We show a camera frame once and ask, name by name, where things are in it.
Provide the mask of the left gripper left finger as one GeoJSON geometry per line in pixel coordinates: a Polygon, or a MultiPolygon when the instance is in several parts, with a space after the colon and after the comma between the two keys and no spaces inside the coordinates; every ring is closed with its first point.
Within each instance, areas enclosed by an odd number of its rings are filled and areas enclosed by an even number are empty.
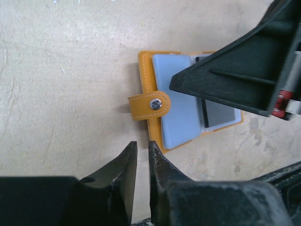
{"type": "Polygon", "coordinates": [[[3,226],[128,226],[132,221],[137,143],[112,161],[77,179],[2,177],[3,226]]]}

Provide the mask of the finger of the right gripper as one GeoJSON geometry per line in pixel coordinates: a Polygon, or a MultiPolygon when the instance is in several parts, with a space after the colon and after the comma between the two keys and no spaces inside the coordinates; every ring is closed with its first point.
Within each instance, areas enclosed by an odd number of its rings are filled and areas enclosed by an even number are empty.
{"type": "Polygon", "coordinates": [[[285,83],[282,70],[298,23],[300,1],[273,1],[256,27],[174,75],[170,89],[271,116],[285,83]]]}

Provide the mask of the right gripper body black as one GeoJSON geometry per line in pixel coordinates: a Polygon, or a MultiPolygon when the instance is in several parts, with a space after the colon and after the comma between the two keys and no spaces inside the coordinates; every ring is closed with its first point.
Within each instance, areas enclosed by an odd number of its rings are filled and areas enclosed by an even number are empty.
{"type": "Polygon", "coordinates": [[[301,114],[301,24],[298,23],[296,33],[289,48],[282,70],[286,76],[272,116],[282,120],[290,120],[293,115],[301,114]]]}

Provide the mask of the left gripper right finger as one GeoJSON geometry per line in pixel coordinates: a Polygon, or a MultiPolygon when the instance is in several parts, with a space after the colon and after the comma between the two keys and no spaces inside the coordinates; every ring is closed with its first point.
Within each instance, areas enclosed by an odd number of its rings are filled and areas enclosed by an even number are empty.
{"type": "Polygon", "coordinates": [[[151,222],[156,226],[291,226],[280,192],[264,181],[194,181],[149,142],[151,222]]]}

